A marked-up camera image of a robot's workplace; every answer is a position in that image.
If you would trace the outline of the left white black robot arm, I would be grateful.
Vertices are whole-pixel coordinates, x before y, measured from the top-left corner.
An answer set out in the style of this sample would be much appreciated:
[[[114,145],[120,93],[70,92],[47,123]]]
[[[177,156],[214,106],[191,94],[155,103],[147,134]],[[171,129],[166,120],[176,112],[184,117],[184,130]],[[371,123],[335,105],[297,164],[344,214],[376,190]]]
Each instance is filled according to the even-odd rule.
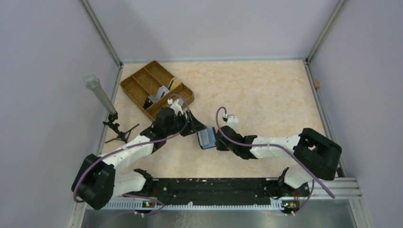
[[[145,171],[123,175],[120,171],[156,152],[177,135],[185,137],[205,129],[207,126],[189,110],[161,108],[155,121],[127,144],[104,156],[90,154],[84,158],[71,187],[73,200],[101,209],[112,197],[125,193],[136,191],[140,196],[149,195],[153,187]]]

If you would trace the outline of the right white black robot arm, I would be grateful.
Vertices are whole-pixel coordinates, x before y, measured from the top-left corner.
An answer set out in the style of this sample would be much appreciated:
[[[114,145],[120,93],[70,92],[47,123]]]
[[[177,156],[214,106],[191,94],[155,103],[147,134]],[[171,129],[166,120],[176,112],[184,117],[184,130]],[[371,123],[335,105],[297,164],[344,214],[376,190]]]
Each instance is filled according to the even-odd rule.
[[[218,129],[216,147],[244,160],[292,158],[296,165],[286,168],[279,178],[278,188],[283,195],[291,196],[302,184],[313,181],[335,197],[323,182],[334,180],[342,147],[314,129],[304,128],[293,136],[266,138],[242,136],[226,125]]]

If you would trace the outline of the navy blue card holder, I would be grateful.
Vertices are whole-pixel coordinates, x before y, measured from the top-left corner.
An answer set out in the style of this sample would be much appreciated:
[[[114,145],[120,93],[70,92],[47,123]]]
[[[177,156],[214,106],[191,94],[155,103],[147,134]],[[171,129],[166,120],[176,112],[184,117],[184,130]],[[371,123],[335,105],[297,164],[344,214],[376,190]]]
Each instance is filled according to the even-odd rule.
[[[216,147],[217,135],[214,127],[207,127],[197,132],[197,138],[202,150]]]

